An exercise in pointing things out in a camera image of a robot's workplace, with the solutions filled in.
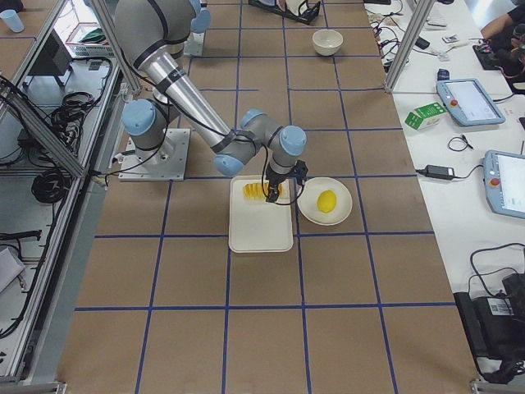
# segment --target white plate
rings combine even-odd
[[[230,234],[228,244],[236,253],[286,252],[294,244],[289,205],[246,199],[243,187],[260,182],[261,176],[236,176],[230,183]],[[277,202],[290,202],[289,182]]]
[[[317,209],[317,199],[325,190],[336,193],[337,204],[329,213]],[[345,185],[333,178],[318,177],[309,179],[304,185],[304,192],[297,200],[299,211],[309,221],[322,226],[333,226],[343,222],[352,212],[352,195]]]

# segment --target yellow lemon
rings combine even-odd
[[[337,196],[332,190],[325,190],[317,197],[317,209],[321,212],[329,213],[334,210],[336,205]]]

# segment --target electronic equipment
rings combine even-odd
[[[475,79],[440,80],[436,90],[450,115],[461,126],[494,125],[505,117]]]
[[[72,61],[66,45],[60,40],[57,32],[51,30],[47,41],[39,52],[29,76],[63,76]]]
[[[491,47],[473,45],[472,49],[476,54],[477,60],[482,65],[483,70],[499,70],[501,61],[492,52]]]
[[[437,80],[449,80],[450,72],[444,68],[440,68],[437,71]]]
[[[525,347],[523,325],[514,319],[506,300],[454,293],[468,344],[474,357],[502,360]]]
[[[525,323],[525,273],[513,273],[504,277],[502,282],[515,318]]]
[[[445,37],[441,38],[445,44],[452,44],[457,43],[459,41],[458,36],[456,34],[454,35],[447,35]]]
[[[525,156],[489,150],[483,171],[486,199],[492,210],[525,218]]]
[[[422,39],[421,37],[418,37],[415,43],[416,47],[420,49],[427,49],[430,46],[430,43],[426,41],[425,39]]]

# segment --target metal mounting plate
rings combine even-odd
[[[188,41],[186,41],[184,45],[185,56],[203,56],[204,35],[205,33],[192,33],[189,36]]]
[[[155,165],[148,166],[148,163],[145,163],[129,172],[122,172],[118,176],[119,179],[121,181],[183,181],[188,158],[189,129],[168,129],[166,140],[175,146],[175,150],[167,158],[155,160],[158,162]],[[126,149],[135,149],[131,139]],[[121,162],[121,169],[132,168],[137,164],[140,164],[140,161],[134,154],[125,156]]]

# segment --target power adapter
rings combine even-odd
[[[425,39],[422,39],[421,37],[418,37],[415,43],[416,47],[420,49],[427,49],[430,46],[430,43],[426,41]]]
[[[432,166],[430,164],[422,170],[416,170],[416,172],[427,178],[445,179],[447,181],[452,181],[456,177],[452,167]]]

